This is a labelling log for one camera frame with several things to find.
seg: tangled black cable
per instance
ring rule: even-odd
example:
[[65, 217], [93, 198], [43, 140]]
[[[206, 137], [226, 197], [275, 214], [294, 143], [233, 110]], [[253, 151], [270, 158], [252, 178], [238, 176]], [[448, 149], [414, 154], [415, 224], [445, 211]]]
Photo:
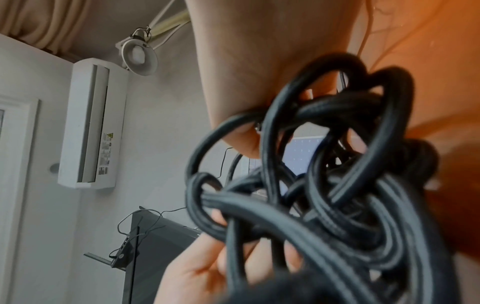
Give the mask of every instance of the tangled black cable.
[[[332, 71], [348, 77], [345, 90], [297, 102], [303, 90]], [[374, 87], [383, 94], [371, 92]], [[301, 71], [268, 110], [231, 117], [205, 137], [186, 169], [186, 206], [202, 231], [226, 244], [226, 302], [460, 302], [451, 255], [423, 198], [437, 153], [427, 142], [404, 139], [413, 94], [413, 80], [401, 68], [368, 74], [357, 57], [331, 54]], [[198, 172], [217, 141], [251, 122], [262, 123], [260, 168], [235, 180], [229, 174], [225, 186]], [[306, 122], [329, 132], [307, 173], [295, 176], [281, 159], [294, 130]], [[349, 129], [367, 145], [365, 154], [343, 140]], [[288, 187], [283, 196], [280, 181]], [[206, 184], [216, 192], [204, 191]], [[250, 196], [259, 189], [266, 189], [268, 202]], [[219, 209], [227, 226], [214, 222], [204, 207]], [[289, 214], [292, 207], [300, 218]], [[248, 287], [243, 244], [261, 237], [272, 239], [275, 276]], [[286, 240], [305, 259], [299, 273], [287, 271]], [[372, 270], [379, 278], [370, 277]]]

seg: air conditioner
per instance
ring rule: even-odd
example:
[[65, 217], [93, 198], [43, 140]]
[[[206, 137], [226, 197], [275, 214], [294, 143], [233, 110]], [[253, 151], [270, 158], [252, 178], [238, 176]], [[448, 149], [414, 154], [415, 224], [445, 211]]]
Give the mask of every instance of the air conditioner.
[[99, 59], [73, 65], [58, 183], [115, 187], [129, 72]]

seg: curtain fold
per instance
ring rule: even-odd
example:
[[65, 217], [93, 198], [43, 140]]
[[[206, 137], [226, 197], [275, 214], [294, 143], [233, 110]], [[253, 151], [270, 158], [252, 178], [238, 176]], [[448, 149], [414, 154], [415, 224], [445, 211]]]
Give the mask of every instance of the curtain fold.
[[92, 0], [0, 0], [0, 34], [53, 54], [65, 53]]

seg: ceiling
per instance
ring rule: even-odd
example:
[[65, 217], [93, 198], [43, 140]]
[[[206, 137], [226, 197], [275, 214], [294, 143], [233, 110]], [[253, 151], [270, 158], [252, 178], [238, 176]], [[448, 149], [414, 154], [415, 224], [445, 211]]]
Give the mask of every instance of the ceiling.
[[[70, 52], [81, 58], [103, 58], [115, 43], [136, 28], [145, 27], [169, 0], [95, 0]], [[184, 0], [176, 0], [164, 18], [186, 9]]]

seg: skin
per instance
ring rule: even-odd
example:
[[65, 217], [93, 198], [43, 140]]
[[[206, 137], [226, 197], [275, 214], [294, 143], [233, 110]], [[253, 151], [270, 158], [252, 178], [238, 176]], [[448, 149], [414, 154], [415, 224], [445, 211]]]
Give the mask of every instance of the skin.
[[[475, 37], [480, 34], [480, 2], [373, 2], [372, 29], [380, 31], [371, 34], [361, 58], [370, 71], [398, 65], [412, 73], [416, 92], [406, 136], [430, 141], [440, 154], [438, 174], [426, 193], [430, 209], [448, 244], [479, 260], [480, 233], [475, 231], [480, 218], [480, 40]], [[279, 90], [313, 59], [351, 49], [352, 27], [362, 5], [353, 0], [186, 3], [213, 128], [234, 114], [268, 107]], [[389, 25], [391, 30], [383, 31], [385, 26], [376, 22], [385, 20], [380, 15], [392, 9], [400, 13]], [[358, 37], [353, 40], [360, 44]], [[312, 86], [313, 95], [334, 88], [335, 76], [330, 75]], [[247, 157], [259, 156], [259, 136], [252, 125], [224, 140]], [[212, 217], [225, 223], [218, 212]], [[245, 245], [244, 254], [249, 283], [272, 275], [266, 240]], [[285, 255], [290, 270], [299, 269], [302, 259], [288, 243]], [[225, 269], [225, 245], [202, 234], [170, 264], [155, 303], [213, 303], [225, 295]]]

